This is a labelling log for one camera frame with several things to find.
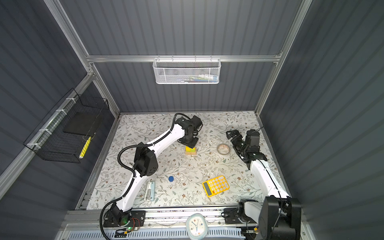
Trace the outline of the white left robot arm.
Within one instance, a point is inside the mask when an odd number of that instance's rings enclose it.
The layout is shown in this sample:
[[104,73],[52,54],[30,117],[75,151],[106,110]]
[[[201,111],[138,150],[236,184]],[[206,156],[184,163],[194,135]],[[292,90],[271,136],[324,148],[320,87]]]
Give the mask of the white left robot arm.
[[[158,170],[157,158],[159,155],[175,142],[191,149],[194,148],[199,140],[198,134],[202,127],[203,122],[199,117],[189,118],[185,114],[176,113],[171,127],[156,139],[146,144],[139,143],[123,148],[118,153],[117,161],[121,167],[132,173],[132,178],[123,194],[110,202],[110,211],[116,216],[129,214],[145,180]],[[122,162],[123,153],[129,149],[136,149],[132,167]]]

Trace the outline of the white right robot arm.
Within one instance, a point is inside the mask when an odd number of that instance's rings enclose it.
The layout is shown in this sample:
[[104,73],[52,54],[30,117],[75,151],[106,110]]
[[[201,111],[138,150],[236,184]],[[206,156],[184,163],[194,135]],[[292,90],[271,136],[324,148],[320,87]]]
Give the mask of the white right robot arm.
[[301,238],[302,207],[280,185],[271,171],[268,159],[260,151],[260,133],[248,130],[243,137],[238,130],[226,132],[237,156],[256,177],[265,198],[260,204],[253,200],[241,200],[238,215],[243,221],[258,224],[256,240],[299,240]]

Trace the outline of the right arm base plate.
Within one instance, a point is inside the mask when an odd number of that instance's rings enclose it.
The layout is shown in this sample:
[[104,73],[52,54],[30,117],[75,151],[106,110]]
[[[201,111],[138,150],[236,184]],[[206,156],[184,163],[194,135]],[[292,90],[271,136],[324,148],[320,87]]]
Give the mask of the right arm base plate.
[[249,217],[245,215],[244,209],[241,207],[226,208],[221,213],[221,217],[225,219],[226,224],[245,224],[249,221]]

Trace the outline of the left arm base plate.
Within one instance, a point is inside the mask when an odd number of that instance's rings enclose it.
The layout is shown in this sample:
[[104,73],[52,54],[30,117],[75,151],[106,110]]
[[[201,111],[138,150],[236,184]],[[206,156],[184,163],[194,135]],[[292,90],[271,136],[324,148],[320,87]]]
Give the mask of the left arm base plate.
[[131,211],[129,213],[114,214],[108,210],[103,216],[105,228],[135,228],[142,227],[146,218],[146,211]]

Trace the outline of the long yellow block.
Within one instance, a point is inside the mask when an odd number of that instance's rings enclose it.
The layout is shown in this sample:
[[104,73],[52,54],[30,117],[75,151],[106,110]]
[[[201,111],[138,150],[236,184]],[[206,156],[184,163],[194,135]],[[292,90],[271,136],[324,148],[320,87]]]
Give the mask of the long yellow block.
[[193,152],[196,152],[196,149],[195,148],[186,147],[186,152],[193,153]]

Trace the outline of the natural wood block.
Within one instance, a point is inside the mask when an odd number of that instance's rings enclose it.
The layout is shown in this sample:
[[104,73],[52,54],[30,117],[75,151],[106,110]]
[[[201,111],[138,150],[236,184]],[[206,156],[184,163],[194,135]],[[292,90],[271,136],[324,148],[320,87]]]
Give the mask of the natural wood block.
[[188,156],[195,156],[197,155],[197,152],[185,152],[185,155],[188,155]]

